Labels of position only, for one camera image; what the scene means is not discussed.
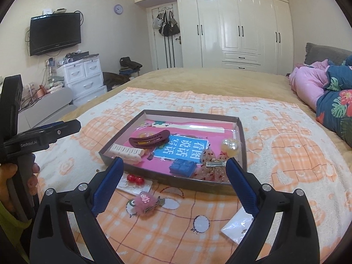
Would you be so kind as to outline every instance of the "person's hand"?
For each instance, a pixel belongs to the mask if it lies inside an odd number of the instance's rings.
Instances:
[[[38,164],[34,163],[33,165],[33,173],[37,174],[40,171],[40,167]],[[0,165],[0,201],[3,206],[11,213],[15,212],[15,207],[10,199],[10,195],[8,193],[6,181],[12,178],[17,172],[17,165],[14,164],[3,164]],[[28,181],[27,186],[29,188],[29,193],[31,195],[36,195],[38,189],[36,185],[38,184],[38,179],[35,175],[32,175]]]

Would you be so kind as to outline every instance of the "orange and white blanket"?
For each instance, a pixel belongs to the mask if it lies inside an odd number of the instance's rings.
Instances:
[[[144,109],[240,117],[248,171],[276,190],[302,188],[317,225],[321,261],[333,251],[352,220],[352,175],[335,145],[297,105],[252,97],[127,88],[78,119],[79,133],[37,153],[39,191],[74,189],[104,170],[98,151]],[[221,233],[241,207],[237,197],[180,190],[154,183],[154,195],[170,199],[144,220],[126,209],[133,196],[115,191],[98,216],[107,238],[125,263],[225,263],[236,244]],[[260,256],[270,251],[280,215]],[[86,250],[76,224],[76,241]]]

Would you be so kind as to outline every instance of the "drawer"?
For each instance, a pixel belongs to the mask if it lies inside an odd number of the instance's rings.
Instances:
[[[82,96],[94,89],[97,89],[104,84],[103,73],[97,73],[92,76],[85,77],[82,80],[69,83],[67,86],[73,92],[73,99]]]
[[[222,52],[222,61],[236,61],[251,64],[260,64],[260,56],[251,53]]]
[[[251,70],[251,71],[261,71],[261,68],[262,68],[258,64],[246,64],[246,63],[230,62],[230,61],[223,61],[222,67],[230,68],[230,69]]]
[[[88,92],[87,94],[75,99],[73,101],[73,105],[76,106],[81,106],[83,104],[86,104],[87,102],[99,97],[100,95],[103,95],[104,93],[108,92],[106,89],[106,86],[99,87],[91,92]]]
[[[86,70],[86,76],[94,75],[101,72],[99,58],[90,59],[84,62],[84,69]]]
[[[64,76],[66,83],[71,83],[86,77],[84,73],[83,63],[73,64],[64,68]]]

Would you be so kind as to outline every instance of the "white wall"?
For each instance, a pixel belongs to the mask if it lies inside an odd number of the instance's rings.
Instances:
[[[116,4],[123,6],[122,15],[114,13]],[[80,10],[84,14],[82,43],[63,49],[57,61],[80,49],[99,53],[103,71],[118,73],[119,59],[126,56],[143,64],[141,73],[152,70],[147,12],[134,0],[15,0],[0,24],[0,75],[3,77],[21,74],[24,85],[41,84],[44,61],[49,57],[29,57],[24,40],[31,17],[41,15],[44,8]]]
[[[352,29],[335,0],[288,0],[293,24],[294,62],[304,62],[306,43],[352,51]]]

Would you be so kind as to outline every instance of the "person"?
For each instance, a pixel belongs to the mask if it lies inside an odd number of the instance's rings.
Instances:
[[[5,232],[7,238],[10,240],[16,250],[29,263],[28,256],[24,251],[20,238],[27,227],[31,224],[31,220],[24,223],[16,219],[15,207],[11,201],[6,181],[12,178],[17,171],[17,165],[2,164],[0,165],[0,226]],[[34,163],[32,167],[33,175],[28,179],[27,186],[31,195],[36,195],[38,192],[37,184],[38,178],[34,175],[39,173],[40,167]]]

